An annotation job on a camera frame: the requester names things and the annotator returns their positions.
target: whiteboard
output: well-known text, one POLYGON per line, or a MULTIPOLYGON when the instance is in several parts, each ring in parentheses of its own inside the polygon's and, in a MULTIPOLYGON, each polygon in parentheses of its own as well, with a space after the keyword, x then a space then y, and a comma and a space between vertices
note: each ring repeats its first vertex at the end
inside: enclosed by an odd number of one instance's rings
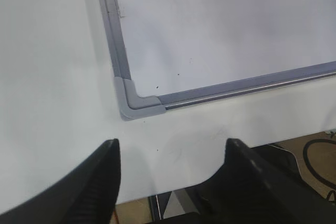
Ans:
POLYGON ((336 60, 335 0, 118 0, 132 80, 164 95, 336 60))

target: floor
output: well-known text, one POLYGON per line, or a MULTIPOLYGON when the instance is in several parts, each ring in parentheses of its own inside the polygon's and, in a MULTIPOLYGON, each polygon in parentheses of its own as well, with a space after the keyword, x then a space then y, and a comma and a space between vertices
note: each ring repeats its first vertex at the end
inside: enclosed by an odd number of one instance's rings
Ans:
MULTIPOLYGON (((277 144, 295 155, 302 178, 322 197, 326 198, 331 188, 325 186, 313 177, 307 169, 302 155, 304 145, 308 141, 317 138, 330 139, 330 136, 325 132, 321 132, 293 138, 277 144)), ((308 158, 311 165, 323 178, 336 184, 336 145, 327 143, 313 144, 309 148, 308 158)), ((147 198, 117 205, 116 212, 120 224, 144 224, 151 222, 151 212, 147 198)), ((112 219, 111 223, 116 224, 117 222, 115 219, 112 219)))

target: plastic corner piece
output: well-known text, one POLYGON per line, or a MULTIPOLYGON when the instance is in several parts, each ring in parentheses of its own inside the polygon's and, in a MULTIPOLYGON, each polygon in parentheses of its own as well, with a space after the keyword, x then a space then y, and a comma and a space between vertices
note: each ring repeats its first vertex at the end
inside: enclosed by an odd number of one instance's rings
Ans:
POLYGON ((119 110, 125 121, 159 115, 166 112, 160 100, 155 97, 140 97, 132 80, 114 78, 119 110))

